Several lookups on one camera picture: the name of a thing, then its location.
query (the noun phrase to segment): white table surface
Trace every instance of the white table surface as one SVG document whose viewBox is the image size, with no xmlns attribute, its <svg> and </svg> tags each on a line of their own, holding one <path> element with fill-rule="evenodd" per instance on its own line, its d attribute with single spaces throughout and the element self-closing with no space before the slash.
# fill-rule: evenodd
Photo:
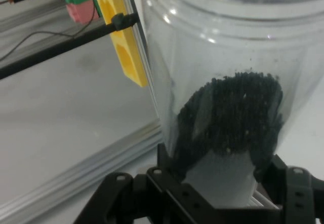
<svg viewBox="0 0 324 224">
<path fill-rule="evenodd" d="M 143 169 L 146 167 L 151 167 L 156 164 L 156 150 L 152 150 L 141 158 L 133 161 L 130 164 L 122 167 L 118 172 L 127 172 L 133 176 L 139 173 L 143 173 Z M 96 184 L 85 191 L 82 191 L 79 195 L 71 198 L 65 203 L 59 205 L 53 210 L 43 214 L 37 219 L 33 220 L 33 224 L 66 224 L 73 223 L 79 213 L 82 211 L 96 188 L 99 184 Z M 146 224 L 149 223 L 146 219 L 137 220 L 136 224 Z"/>
</svg>

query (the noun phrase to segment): pink block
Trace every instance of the pink block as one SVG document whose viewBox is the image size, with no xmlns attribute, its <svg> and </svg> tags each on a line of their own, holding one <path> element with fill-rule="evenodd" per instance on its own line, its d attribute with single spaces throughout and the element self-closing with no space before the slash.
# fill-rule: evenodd
<svg viewBox="0 0 324 224">
<path fill-rule="evenodd" d="M 75 4 L 67 4 L 66 8 L 69 12 L 70 17 L 77 23 L 88 23 L 91 20 L 92 12 L 93 12 L 93 1 L 88 0 L 79 5 Z M 95 15 L 93 19 L 98 19 L 99 15 L 97 9 L 95 7 Z"/>
</svg>

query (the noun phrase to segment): screw hole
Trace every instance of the screw hole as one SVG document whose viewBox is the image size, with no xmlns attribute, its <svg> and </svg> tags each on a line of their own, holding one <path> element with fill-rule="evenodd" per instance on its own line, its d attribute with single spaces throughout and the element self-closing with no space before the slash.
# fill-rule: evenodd
<svg viewBox="0 0 324 224">
<path fill-rule="evenodd" d="M 126 179 L 126 177 L 125 177 L 124 175 L 119 175 L 119 176 L 117 176 L 117 178 L 116 178 L 117 181 L 123 181 L 123 180 L 125 180 L 125 179 Z"/>
<path fill-rule="evenodd" d="M 298 196 L 298 197 L 303 197 L 304 194 L 302 192 L 295 192 L 295 195 Z"/>
<path fill-rule="evenodd" d="M 300 203 L 296 203 L 295 206 L 297 208 L 299 208 L 299 209 L 303 209 L 304 208 L 304 206 L 302 204 L 300 204 Z"/>
</svg>

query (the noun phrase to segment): black rod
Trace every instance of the black rod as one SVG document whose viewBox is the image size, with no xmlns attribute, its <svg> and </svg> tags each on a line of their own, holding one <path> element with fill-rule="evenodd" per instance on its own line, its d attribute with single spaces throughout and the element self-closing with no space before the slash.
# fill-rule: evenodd
<svg viewBox="0 0 324 224">
<path fill-rule="evenodd" d="M 18 73 L 24 69 L 30 68 L 34 65 L 42 63 L 50 58 L 54 58 L 62 53 L 68 52 L 74 48 L 82 46 L 86 43 L 92 42 L 98 38 L 101 38 L 111 32 L 114 32 L 115 26 L 113 24 L 101 25 L 84 34 L 53 45 L 49 48 L 41 50 L 35 54 L 29 55 L 25 58 L 12 62 L 2 68 L 0 68 L 0 80 L 9 77 L 15 73 Z"/>
</svg>

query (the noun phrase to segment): black granules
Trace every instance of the black granules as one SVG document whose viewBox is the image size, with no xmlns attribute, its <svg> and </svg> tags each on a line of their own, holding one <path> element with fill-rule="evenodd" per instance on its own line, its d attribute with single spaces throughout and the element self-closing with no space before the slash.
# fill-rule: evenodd
<svg viewBox="0 0 324 224">
<path fill-rule="evenodd" d="M 272 156 L 282 127 L 279 82 L 270 74 L 236 73 L 196 91 L 178 114 L 174 167 L 185 174 L 207 152 L 250 152 L 254 165 Z"/>
</svg>

